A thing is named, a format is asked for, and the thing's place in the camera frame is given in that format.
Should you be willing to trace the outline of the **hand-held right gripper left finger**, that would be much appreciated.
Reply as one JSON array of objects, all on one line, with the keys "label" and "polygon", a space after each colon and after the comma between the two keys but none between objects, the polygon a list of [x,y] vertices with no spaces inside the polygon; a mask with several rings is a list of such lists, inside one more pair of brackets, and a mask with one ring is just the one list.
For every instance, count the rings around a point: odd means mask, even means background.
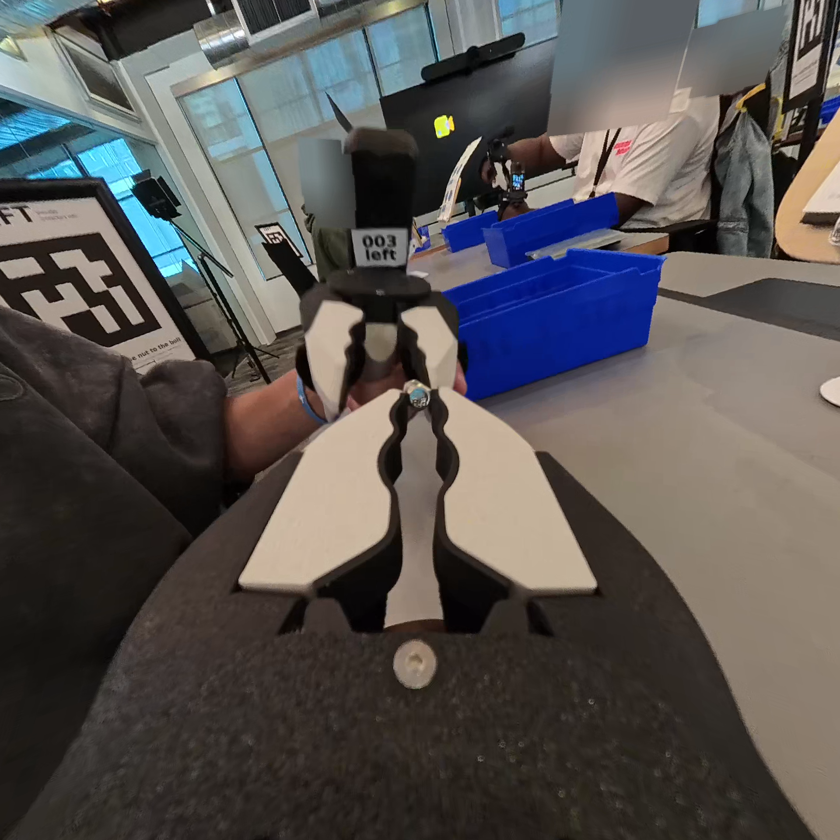
[{"label": "hand-held right gripper left finger", "polygon": [[337,601],[382,621],[403,567],[395,484],[411,403],[390,389],[316,436],[239,576],[245,592]]}]

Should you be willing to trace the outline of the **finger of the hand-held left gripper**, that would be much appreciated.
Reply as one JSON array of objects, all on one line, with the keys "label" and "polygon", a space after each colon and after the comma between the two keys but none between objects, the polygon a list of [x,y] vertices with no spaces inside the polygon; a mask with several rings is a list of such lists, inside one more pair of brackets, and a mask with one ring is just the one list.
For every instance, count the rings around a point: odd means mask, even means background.
[{"label": "finger of the hand-held left gripper", "polygon": [[400,315],[400,362],[408,381],[435,391],[455,387],[459,365],[457,323],[450,324],[436,306],[408,309]]},{"label": "finger of the hand-held left gripper", "polygon": [[363,311],[343,300],[303,302],[303,380],[324,414],[341,414],[363,340]]}]

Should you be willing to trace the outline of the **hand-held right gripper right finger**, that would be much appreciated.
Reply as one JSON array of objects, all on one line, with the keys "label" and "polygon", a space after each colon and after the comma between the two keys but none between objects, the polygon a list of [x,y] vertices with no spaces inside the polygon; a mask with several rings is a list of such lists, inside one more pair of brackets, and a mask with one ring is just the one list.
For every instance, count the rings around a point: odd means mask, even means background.
[{"label": "hand-held right gripper right finger", "polygon": [[589,596],[598,583],[539,454],[452,389],[428,406],[442,485],[433,564],[444,617],[483,621],[499,602]]}]

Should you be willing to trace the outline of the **blue plastic bin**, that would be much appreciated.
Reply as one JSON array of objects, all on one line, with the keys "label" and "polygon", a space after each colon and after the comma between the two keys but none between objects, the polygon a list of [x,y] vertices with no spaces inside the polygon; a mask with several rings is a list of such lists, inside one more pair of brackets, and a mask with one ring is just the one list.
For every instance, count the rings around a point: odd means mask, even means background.
[{"label": "blue plastic bin", "polygon": [[485,232],[499,222],[497,208],[472,217],[465,217],[442,227],[444,244],[451,254],[480,247],[486,248]]},{"label": "blue plastic bin", "polygon": [[520,303],[603,280],[627,270],[640,275],[659,275],[663,255],[624,251],[572,248],[560,258],[530,260],[510,269],[471,281],[444,292],[458,310],[462,322]]},{"label": "blue plastic bin", "polygon": [[648,343],[659,269],[612,274],[577,269],[579,280],[462,316],[468,399],[477,402],[604,361]]},{"label": "blue plastic bin", "polygon": [[484,239],[490,263],[509,269],[527,261],[534,250],[617,225],[616,195],[610,192],[579,203],[569,199],[497,222],[484,230]]}]

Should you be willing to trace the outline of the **person's left forearm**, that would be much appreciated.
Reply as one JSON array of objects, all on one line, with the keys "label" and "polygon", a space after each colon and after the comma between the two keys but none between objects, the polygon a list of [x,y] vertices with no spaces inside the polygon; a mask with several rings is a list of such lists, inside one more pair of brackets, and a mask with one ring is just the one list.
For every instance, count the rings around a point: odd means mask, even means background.
[{"label": "person's left forearm", "polygon": [[302,444],[319,427],[301,401],[298,373],[243,395],[224,408],[225,468],[233,480],[252,480]]}]

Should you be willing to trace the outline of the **grey desk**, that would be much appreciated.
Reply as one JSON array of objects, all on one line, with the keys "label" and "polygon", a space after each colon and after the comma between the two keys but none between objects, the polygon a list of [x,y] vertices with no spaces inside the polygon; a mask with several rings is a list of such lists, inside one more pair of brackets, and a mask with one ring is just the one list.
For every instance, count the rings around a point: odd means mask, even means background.
[{"label": "grey desk", "polygon": [[444,699],[399,838],[838,838],[838,343],[689,302],[745,267],[665,263],[646,348],[481,403],[563,468],[589,610]]}]

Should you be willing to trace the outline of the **person's left hand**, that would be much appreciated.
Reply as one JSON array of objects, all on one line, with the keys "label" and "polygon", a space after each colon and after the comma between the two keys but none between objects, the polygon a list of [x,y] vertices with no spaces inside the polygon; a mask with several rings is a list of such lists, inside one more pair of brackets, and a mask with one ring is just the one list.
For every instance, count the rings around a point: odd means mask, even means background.
[{"label": "person's left hand", "polygon": [[[378,398],[385,392],[396,389],[401,386],[401,378],[398,372],[383,378],[379,381],[359,381],[357,382],[349,394],[346,397],[346,403],[344,405],[344,409],[342,412],[345,411],[356,411],[358,408],[366,405],[367,403],[372,402],[374,399]],[[338,415],[330,417],[328,415],[327,410],[324,408],[321,397],[317,394],[317,396],[311,397],[313,405],[317,407],[319,412],[322,412],[322,415],[328,420],[330,423],[334,421],[338,417]]]}]

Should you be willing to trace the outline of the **blue wristband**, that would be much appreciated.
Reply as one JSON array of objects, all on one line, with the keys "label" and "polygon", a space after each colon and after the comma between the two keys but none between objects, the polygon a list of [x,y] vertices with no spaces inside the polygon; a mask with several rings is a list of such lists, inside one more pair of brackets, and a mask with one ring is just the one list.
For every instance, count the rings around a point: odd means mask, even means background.
[{"label": "blue wristband", "polygon": [[302,409],[317,425],[328,425],[330,420],[323,416],[322,412],[319,412],[317,410],[317,407],[313,405],[311,399],[311,397],[313,396],[317,396],[317,394],[311,392],[310,389],[308,389],[305,385],[305,382],[302,380],[300,375],[297,374],[297,397]]}]

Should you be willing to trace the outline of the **small framed sign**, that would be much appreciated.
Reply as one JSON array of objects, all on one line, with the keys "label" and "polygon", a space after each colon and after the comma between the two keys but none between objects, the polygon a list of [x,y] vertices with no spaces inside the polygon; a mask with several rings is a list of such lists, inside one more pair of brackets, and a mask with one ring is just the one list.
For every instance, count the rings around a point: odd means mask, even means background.
[{"label": "small framed sign", "polygon": [[266,224],[257,224],[255,230],[262,237],[264,245],[288,245],[296,257],[298,257],[304,265],[311,264],[306,250],[301,250],[296,240],[288,234],[282,224],[278,222],[271,222]]}]

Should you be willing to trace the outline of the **black monitor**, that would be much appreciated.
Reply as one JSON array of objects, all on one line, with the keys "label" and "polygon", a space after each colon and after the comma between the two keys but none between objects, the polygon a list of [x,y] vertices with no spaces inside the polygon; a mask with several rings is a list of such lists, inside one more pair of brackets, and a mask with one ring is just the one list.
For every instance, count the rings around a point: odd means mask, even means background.
[{"label": "black monitor", "polygon": [[380,99],[385,126],[410,133],[418,147],[415,216],[437,214],[462,153],[480,139],[462,174],[457,202],[490,193],[479,176],[491,140],[507,142],[548,127],[555,41],[518,50],[469,73],[423,83]]}]

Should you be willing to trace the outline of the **grey metal plate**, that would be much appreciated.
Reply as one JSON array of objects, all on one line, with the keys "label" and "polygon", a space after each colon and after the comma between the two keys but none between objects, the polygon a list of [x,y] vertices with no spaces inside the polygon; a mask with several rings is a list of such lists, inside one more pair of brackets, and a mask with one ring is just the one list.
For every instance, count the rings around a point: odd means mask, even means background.
[{"label": "grey metal plate", "polygon": [[526,258],[530,261],[550,257],[561,259],[570,250],[610,250],[618,249],[618,246],[625,239],[624,232],[612,228],[603,228],[587,234],[581,234],[560,242],[546,245],[541,248],[526,252]]}]

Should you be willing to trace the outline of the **black white marker board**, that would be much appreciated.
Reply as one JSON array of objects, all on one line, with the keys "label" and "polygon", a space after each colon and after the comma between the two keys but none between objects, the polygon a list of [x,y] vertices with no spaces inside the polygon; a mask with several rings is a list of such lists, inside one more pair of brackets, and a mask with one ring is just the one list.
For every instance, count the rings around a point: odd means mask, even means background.
[{"label": "black white marker board", "polygon": [[129,359],[211,354],[101,178],[1,181],[1,303]]}]

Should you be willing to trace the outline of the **denim jacket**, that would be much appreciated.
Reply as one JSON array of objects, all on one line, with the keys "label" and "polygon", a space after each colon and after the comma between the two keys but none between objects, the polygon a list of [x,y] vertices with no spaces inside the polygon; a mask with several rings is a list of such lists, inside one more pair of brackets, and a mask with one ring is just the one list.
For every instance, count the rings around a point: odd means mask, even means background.
[{"label": "denim jacket", "polygon": [[749,111],[732,104],[716,141],[717,252],[767,259],[774,242],[771,143]]}]

